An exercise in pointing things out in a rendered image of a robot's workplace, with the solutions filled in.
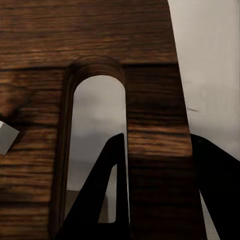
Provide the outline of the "cutting board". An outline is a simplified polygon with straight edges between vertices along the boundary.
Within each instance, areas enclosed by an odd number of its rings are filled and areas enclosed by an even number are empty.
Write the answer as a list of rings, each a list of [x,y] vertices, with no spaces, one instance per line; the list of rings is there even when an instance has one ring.
[[[0,0],[0,240],[65,221],[74,93],[125,88],[130,240],[208,240],[168,0]]]

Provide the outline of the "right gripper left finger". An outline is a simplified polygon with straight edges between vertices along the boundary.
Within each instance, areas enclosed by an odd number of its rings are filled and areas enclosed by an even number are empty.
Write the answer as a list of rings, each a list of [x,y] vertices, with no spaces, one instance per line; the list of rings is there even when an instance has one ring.
[[[116,220],[98,223],[112,167],[117,164]],[[55,240],[130,240],[124,133],[108,139]]]

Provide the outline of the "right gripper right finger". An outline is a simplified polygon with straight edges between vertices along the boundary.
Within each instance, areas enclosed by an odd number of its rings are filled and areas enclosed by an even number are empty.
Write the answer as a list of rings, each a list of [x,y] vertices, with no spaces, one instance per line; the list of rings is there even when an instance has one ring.
[[[190,134],[199,190],[220,240],[240,240],[240,161]]]

